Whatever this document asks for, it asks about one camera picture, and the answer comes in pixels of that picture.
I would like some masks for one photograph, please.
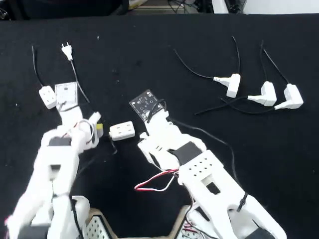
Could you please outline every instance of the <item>black cloth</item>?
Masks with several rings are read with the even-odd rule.
[[[167,101],[170,116],[201,127],[233,146],[237,175],[253,196],[284,228],[288,238],[314,238],[319,212],[319,15],[156,15],[93,17],[50,21],[0,23],[0,219],[12,213],[24,192],[42,135],[60,124],[56,110],[48,110],[38,95],[31,45],[38,49],[38,71],[45,84],[74,81],[61,43],[73,47],[75,67],[92,107],[108,127],[132,120],[137,136],[107,140],[80,155],[73,195],[83,195],[100,209],[120,237],[168,235],[182,205],[185,190],[174,182],[162,193],[135,192],[133,187],[156,174],[139,151],[145,131],[128,102],[146,89]],[[222,104],[226,88],[199,78],[180,63],[176,48],[195,70],[211,76],[230,76],[236,69],[237,39],[242,60],[238,96],[258,95],[264,82],[259,61],[261,40],[305,104],[297,110],[244,115],[224,108],[195,117],[195,111]],[[286,85],[268,60],[268,78],[278,103]],[[256,103],[237,107],[258,111]],[[200,132],[180,128],[201,138],[231,174],[227,147]],[[164,187],[169,177],[151,186]]]

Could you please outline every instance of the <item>electrical plug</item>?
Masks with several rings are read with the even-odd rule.
[[[303,98],[300,95],[300,92],[296,85],[287,84],[287,87],[284,90],[286,101],[282,102],[279,105],[275,106],[275,110],[279,109],[297,109],[303,103]]]
[[[232,74],[231,77],[214,77],[213,80],[227,86],[226,96],[231,98],[236,97],[240,83],[239,74]]]
[[[50,86],[43,86],[39,90],[40,97],[48,109],[56,106],[56,96]]]
[[[109,136],[113,141],[134,137],[135,130],[132,121],[111,126]]]
[[[247,99],[250,101],[260,103],[264,106],[273,106],[277,101],[276,92],[275,92],[273,83],[269,81],[265,81],[263,86],[261,87],[261,95],[248,96]]]
[[[66,46],[64,46],[64,45],[62,44],[61,50],[62,50],[63,53],[66,55],[66,57],[68,58],[69,61],[73,60],[73,57],[72,57],[72,46],[69,45],[68,42],[66,43]]]

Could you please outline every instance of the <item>small circuit board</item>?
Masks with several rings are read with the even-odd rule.
[[[146,90],[135,99],[131,100],[130,105],[143,121],[147,121],[150,111],[157,102],[158,99],[153,95],[153,93],[150,90]],[[163,106],[159,104],[158,107],[154,109],[153,115],[161,109],[163,109]]]

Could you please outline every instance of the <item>black cable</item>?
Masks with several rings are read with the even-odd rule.
[[[275,62],[273,61],[273,59],[271,59],[270,55],[268,54],[268,52],[266,51],[265,48],[263,48],[264,52],[266,53],[266,56],[268,57],[268,59],[271,61],[271,63],[274,65],[274,67],[276,68],[276,70],[279,72],[279,74],[281,75],[281,77],[287,82],[287,84],[289,84],[288,79],[285,77],[285,75],[279,70],[278,66],[275,64]]]
[[[193,208],[193,206],[194,206],[194,199],[193,199],[191,193],[189,192],[189,190],[188,190],[187,188],[186,188],[186,190],[187,190],[187,192],[188,192],[188,194],[189,194],[189,197],[190,197],[190,200],[191,200],[191,205],[189,206],[189,208],[188,208],[187,211],[186,211],[185,221],[186,221],[188,224],[190,224],[193,228],[195,228],[195,229],[198,230],[199,232],[205,234],[205,235],[208,236],[209,238],[211,238],[211,239],[218,239],[218,238],[213,237],[213,236],[211,236],[210,234],[204,232],[203,230],[199,229],[198,227],[194,226],[194,224],[192,224],[192,223],[188,220],[187,215],[188,215],[188,213],[190,212],[190,210],[191,210],[191,209]]]
[[[242,96],[242,97],[235,98],[235,99],[233,99],[232,101],[229,101],[229,102],[227,102],[227,103],[225,103],[225,104],[223,104],[223,105],[216,106],[216,107],[212,107],[212,108],[208,108],[208,109],[205,109],[205,110],[203,110],[203,111],[196,112],[196,113],[194,113],[194,115],[195,115],[195,116],[198,116],[198,115],[207,113],[207,112],[209,112],[209,111],[214,111],[214,110],[217,110],[217,109],[224,108],[224,107],[226,107],[226,106],[228,106],[228,105],[230,105],[230,104],[232,104],[232,103],[234,103],[234,102],[236,102],[236,101],[238,101],[238,100],[241,100],[241,99],[247,99],[247,96]]]
[[[160,99],[159,101],[157,101],[157,102],[153,105],[152,109],[150,110],[147,123],[149,123],[149,122],[151,121],[151,119],[152,119],[152,117],[153,117],[153,114],[154,114],[154,110],[155,110],[156,107],[158,107],[158,105],[160,105],[161,103],[164,103],[164,110],[165,110],[165,111],[167,110],[166,100]]]
[[[241,113],[244,113],[244,114],[247,114],[247,115],[261,115],[261,114],[265,114],[265,113],[268,113],[268,112],[271,112],[271,111],[274,111],[275,110],[275,107],[271,107],[270,109],[267,109],[265,111],[259,111],[259,112],[250,112],[250,111],[245,111],[245,110],[242,110],[242,109],[239,109],[235,106],[233,106],[232,104],[229,104],[229,106],[231,108],[233,108],[234,110],[237,110]]]
[[[80,237],[80,239],[84,239],[79,222],[78,222],[78,216],[76,215],[75,205],[72,203],[71,198],[70,198],[70,203],[71,203],[71,209],[72,209],[73,216],[74,216],[75,226],[76,226],[77,230],[79,231],[79,237]]]
[[[84,96],[86,102],[90,103],[89,98],[86,96],[86,94],[84,93],[84,91],[83,91],[83,89],[82,89],[82,87],[80,85],[80,82],[79,82],[79,79],[78,79],[78,75],[76,74],[76,70],[75,70],[75,67],[74,67],[73,60],[70,60],[70,62],[71,62],[72,69],[73,69],[73,72],[74,72],[75,81],[78,83],[79,89],[80,89],[82,95]]]
[[[190,71],[192,72],[193,74],[197,75],[197,76],[200,76],[200,77],[203,77],[203,78],[206,78],[206,79],[214,79],[214,77],[211,77],[211,76],[204,76],[204,75],[201,75],[197,72],[195,72],[193,69],[191,69],[189,66],[186,65],[186,63],[183,61],[183,59],[180,57],[180,55],[178,54],[178,52],[176,51],[176,49],[174,49],[175,51],[175,54],[176,56],[179,58],[179,60],[181,61],[181,63],[183,63],[183,65]]]
[[[35,76],[36,78],[38,79],[38,82],[40,83],[41,87],[44,86],[43,82],[41,81],[40,77],[39,77],[39,74],[38,74],[38,71],[36,70],[36,56],[35,56],[35,50],[34,50],[34,47],[32,47],[32,58],[33,58],[33,69],[34,69],[34,73],[35,73]]]
[[[235,165],[235,153],[234,153],[234,150],[233,150],[232,146],[231,146],[229,143],[227,143],[227,142],[225,142],[225,141],[223,141],[223,140],[217,138],[216,136],[210,134],[209,132],[203,130],[202,128],[198,128],[198,127],[194,127],[194,126],[188,125],[188,124],[186,124],[186,123],[183,123],[183,122],[180,122],[180,121],[178,121],[178,120],[175,120],[175,119],[173,119],[173,118],[171,118],[171,117],[167,117],[167,119],[170,120],[170,121],[172,121],[174,124],[183,126],[183,127],[185,127],[185,128],[189,128],[189,129],[192,129],[192,130],[198,130],[198,131],[200,131],[200,132],[206,134],[206,135],[209,136],[210,138],[212,138],[212,139],[214,139],[214,140],[216,140],[216,141],[218,141],[218,142],[224,144],[225,146],[227,146],[227,147],[230,149],[230,151],[231,151],[231,157],[232,157],[232,158],[231,158],[232,173],[233,173],[233,176],[234,176],[235,181],[236,181],[237,184],[240,186],[240,183],[239,183],[239,180],[238,180],[238,177],[237,177],[237,173],[236,173],[236,167],[235,167],[235,166],[236,166],[236,165]]]
[[[263,50],[264,50],[264,40],[262,40],[261,45],[260,45],[260,63],[261,63],[261,66],[263,68],[263,71],[264,71],[265,81],[268,81],[266,68],[265,68],[265,65],[263,62]]]
[[[236,46],[236,51],[237,51],[237,61],[238,61],[238,68],[237,68],[237,73],[239,74],[240,73],[240,54],[239,54],[239,48],[238,48],[238,44],[237,44],[237,41],[235,39],[234,36],[232,36],[234,42],[235,42],[235,46]]]

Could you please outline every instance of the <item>cable connector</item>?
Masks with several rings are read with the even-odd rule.
[[[214,77],[213,80],[227,86],[226,96],[231,98],[236,97],[240,83],[239,74],[232,74],[231,77]]]
[[[250,101],[260,103],[264,106],[273,106],[277,101],[276,92],[275,92],[273,83],[269,81],[265,81],[263,86],[261,87],[261,95],[248,96],[247,99]]]
[[[61,50],[62,50],[63,53],[66,55],[66,57],[68,58],[69,61],[73,60],[73,57],[72,57],[72,46],[69,45],[68,42],[66,43],[66,46],[64,46],[64,45],[62,44]]]
[[[275,110],[279,109],[297,109],[303,103],[303,98],[300,95],[300,92],[296,85],[287,84],[287,87],[284,90],[286,101],[282,102],[279,105],[275,106]]]

